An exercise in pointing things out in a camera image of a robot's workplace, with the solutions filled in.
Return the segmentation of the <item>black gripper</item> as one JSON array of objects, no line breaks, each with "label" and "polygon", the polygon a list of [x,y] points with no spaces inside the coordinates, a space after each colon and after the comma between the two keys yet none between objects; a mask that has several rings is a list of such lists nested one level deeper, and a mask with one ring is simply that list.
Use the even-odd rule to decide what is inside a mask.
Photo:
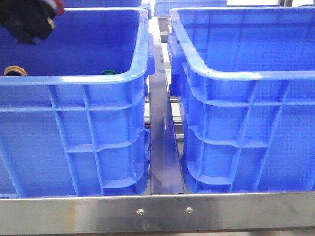
[{"label": "black gripper", "polygon": [[56,2],[54,0],[2,0],[0,25],[19,43],[34,44],[45,40],[54,29]]}]

